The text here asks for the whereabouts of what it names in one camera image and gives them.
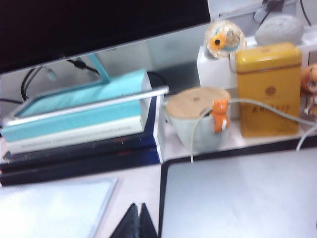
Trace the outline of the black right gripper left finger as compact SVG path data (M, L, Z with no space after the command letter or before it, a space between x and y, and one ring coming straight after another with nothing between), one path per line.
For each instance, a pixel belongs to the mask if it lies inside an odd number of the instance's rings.
M139 216L135 203L132 203L118 223L110 238L138 238Z

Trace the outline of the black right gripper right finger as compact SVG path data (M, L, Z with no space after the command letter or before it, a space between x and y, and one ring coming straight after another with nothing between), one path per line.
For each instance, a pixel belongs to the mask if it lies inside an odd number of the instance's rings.
M140 213L140 237L158 238L152 219L145 203L142 203Z

